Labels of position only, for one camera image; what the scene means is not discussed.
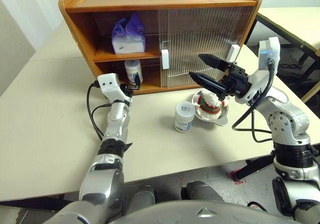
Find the product label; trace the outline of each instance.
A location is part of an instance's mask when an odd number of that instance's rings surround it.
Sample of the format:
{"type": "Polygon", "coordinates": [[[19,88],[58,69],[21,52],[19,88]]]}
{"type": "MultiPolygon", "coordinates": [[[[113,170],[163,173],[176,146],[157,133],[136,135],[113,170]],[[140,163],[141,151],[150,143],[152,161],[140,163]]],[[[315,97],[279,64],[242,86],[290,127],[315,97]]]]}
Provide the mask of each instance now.
{"type": "Polygon", "coordinates": [[[190,109],[190,107],[187,107],[187,106],[185,106],[185,105],[182,105],[182,106],[181,106],[181,111],[189,113],[189,112],[191,111],[191,109],[190,109]]]}
{"type": "MultiPolygon", "coordinates": [[[[129,82],[130,82],[132,85],[136,85],[135,80],[136,80],[136,76],[138,76],[138,75],[139,75],[138,72],[133,73],[133,74],[132,74],[132,73],[128,73],[128,74],[127,74],[128,79],[129,79],[129,82]]],[[[141,82],[143,81],[141,75],[139,75],[139,78],[140,78],[140,83],[141,83],[141,82]]]]}
{"type": "Polygon", "coordinates": [[[133,84],[133,85],[136,84],[136,83],[135,83],[136,75],[137,75],[137,73],[135,73],[135,74],[131,74],[131,73],[129,74],[129,73],[128,73],[129,82],[130,82],[131,84],[133,84]]]}
{"type": "Polygon", "coordinates": [[[181,121],[175,119],[174,125],[179,130],[185,132],[185,131],[188,131],[192,127],[192,121],[190,121],[189,123],[185,123],[185,122],[181,122],[181,121]]]}

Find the white table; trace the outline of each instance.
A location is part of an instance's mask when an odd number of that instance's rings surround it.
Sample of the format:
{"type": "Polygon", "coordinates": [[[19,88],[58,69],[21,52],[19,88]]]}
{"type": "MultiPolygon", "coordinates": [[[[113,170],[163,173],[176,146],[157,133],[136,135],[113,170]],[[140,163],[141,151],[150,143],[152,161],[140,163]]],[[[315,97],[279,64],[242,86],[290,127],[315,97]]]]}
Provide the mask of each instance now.
{"type": "MultiPolygon", "coordinates": [[[[308,57],[314,59],[314,63],[299,78],[297,84],[301,84],[313,71],[320,68],[320,7],[260,8],[250,33],[257,21],[304,52],[304,55],[299,59],[300,65],[303,65],[308,57]]],[[[307,102],[319,90],[320,85],[317,83],[302,97],[302,100],[307,102]]]]}
{"type": "MultiPolygon", "coordinates": [[[[0,98],[0,201],[79,190],[100,146],[86,109],[86,91],[94,77],[85,60],[76,57],[77,46],[69,39],[68,30],[61,26],[59,30],[37,51],[0,98]],[[64,38],[55,40],[56,35],[64,38]],[[65,52],[63,45],[72,42],[70,53],[65,52]]],[[[257,57],[246,46],[237,61],[249,74],[258,66],[257,57]]],[[[316,115],[278,78],[274,85],[305,111],[310,119],[311,143],[320,142],[320,120],[316,115]]],[[[175,106],[190,100],[195,91],[133,97],[127,140],[133,145],[124,154],[126,182],[270,153],[272,142],[255,143],[251,133],[231,129],[232,123],[248,108],[235,103],[233,98],[229,104],[228,126],[195,120],[189,132],[177,132],[173,128],[175,106]]],[[[98,89],[93,89],[90,99],[92,107],[106,102],[98,89]]],[[[103,129],[106,114],[105,109],[95,115],[103,129]]],[[[268,128],[258,113],[255,122],[256,128],[268,128]]],[[[241,126],[249,127],[249,118],[241,126]]]]}
{"type": "Polygon", "coordinates": [[[320,7],[272,7],[258,12],[315,50],[320,49],[320,7]]]}

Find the white door handle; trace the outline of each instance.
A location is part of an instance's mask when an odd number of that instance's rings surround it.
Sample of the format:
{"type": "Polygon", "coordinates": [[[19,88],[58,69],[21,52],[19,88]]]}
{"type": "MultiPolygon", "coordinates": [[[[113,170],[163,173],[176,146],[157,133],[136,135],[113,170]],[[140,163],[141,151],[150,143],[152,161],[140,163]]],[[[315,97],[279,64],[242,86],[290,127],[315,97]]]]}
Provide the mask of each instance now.
{"type": "Polygon", "coordinates": [[[161,50],[162,68],[169,69],[169,52],[167,49],[161,50]]]}

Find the bowl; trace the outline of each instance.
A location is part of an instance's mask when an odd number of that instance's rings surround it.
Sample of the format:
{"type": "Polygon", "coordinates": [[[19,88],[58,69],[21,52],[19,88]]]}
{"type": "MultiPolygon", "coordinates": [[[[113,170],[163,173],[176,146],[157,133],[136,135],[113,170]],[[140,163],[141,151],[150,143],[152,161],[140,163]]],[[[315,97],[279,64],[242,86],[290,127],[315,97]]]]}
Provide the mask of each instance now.
{"type": "MultiPolygon", "coordinates": [[[[194,102],[194,98],[196,95],[199,94],[199,92],[201,92],[202,90],[204,90],[204,88],[201,88],[200,90],[198,90],[192,97],[192,100],[191,100],[191,103],[192,105],[195,105],[195,102],[194,102]]],[[[208,119],[205,119],[203,118],[202,116],[198,115],[197,111],[195,111],[195,116],[201,120],[201,121],[204,121],[204,122],[208,122],[208,123],[215,123],[216,125],[220,126],[220,127],[224,127],[228,124],[228,118],[227,118],[227,114],[228,114],[228,111],[229,111],[229,105],[225,106],[222,108],[221,110],[221,115],[220,117],[217,119],[217,120],[208,120],[208,119]]]]}

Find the wooden cabinet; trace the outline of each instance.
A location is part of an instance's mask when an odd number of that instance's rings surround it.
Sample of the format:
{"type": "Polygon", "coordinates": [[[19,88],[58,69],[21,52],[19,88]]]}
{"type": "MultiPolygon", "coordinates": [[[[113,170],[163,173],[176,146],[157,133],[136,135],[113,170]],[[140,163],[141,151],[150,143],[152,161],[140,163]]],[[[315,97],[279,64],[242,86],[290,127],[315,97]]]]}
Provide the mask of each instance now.
{"type": "Polygon", "coordinates": [[[60,11],[95,77],[117,73],[127,83],[125,60],[139,59],[143,83],[135,94],[197,87],[188,72],[219,79],[200,53],[222,59],[232,44],[242,46],[262,0],[60,0],[60,11]],[[144,26],[145,52],[115,54],[111,32],[134,11],[144,26]],[[161,50],[169,52],[162,68],[161,50]]]}

